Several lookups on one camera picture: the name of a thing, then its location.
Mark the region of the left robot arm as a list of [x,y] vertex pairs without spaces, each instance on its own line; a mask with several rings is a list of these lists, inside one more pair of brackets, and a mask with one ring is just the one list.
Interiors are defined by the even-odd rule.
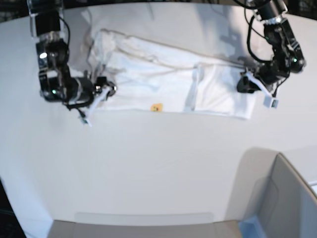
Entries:
[[[237,84],[239,93],[252,94],[262,91],[275,98],[279,87],[292,73],[300,73],[306,66],[301,46],[296,40],[290,23],[283,15],[288,9],[282,0],[235,1],[245,10],[254,13],[248,24],[247,49],[256,65],[241,73]],[[264,26],[262,37],[271,45],[273,56],[270,60],[258,58],[251,49],[253,22],[257,20]]]

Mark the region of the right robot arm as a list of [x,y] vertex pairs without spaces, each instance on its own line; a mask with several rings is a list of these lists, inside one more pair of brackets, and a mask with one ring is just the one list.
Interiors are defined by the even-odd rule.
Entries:
[[101,101],[117,91],[114,82],[99,73],[84,71],[82,77],[71,76],[70,28],[63,18],[63,1],[29,0],[30,32],[36,39],[40,95],[48,103],[61,103],[76,110],[82,123]]

